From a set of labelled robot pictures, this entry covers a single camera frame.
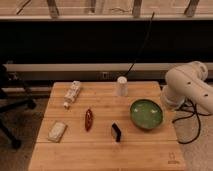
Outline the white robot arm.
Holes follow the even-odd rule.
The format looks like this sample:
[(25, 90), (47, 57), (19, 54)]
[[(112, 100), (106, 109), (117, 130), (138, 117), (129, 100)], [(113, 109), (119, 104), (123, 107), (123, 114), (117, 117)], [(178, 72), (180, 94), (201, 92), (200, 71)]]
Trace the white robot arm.
[(170, 69), (165, 75), (161, 102), (168, 109), (178, 109), (188, 98), (213, 114), (213, 87), (205, 83), (207, 76), (207, 66), (199, 61)]

